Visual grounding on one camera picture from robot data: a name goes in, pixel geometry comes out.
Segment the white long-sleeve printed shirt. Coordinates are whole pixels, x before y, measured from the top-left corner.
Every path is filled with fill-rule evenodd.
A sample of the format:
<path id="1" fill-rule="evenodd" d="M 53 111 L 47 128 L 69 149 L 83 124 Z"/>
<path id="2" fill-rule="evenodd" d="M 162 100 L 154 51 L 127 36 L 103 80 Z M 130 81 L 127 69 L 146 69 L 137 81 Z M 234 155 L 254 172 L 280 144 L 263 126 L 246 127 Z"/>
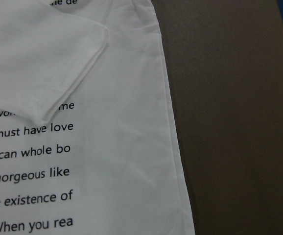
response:
<path id="1" fill-rule="evenodd" d="M 0 0 L 0 235 L 192 235 L 149 0 Z"/>

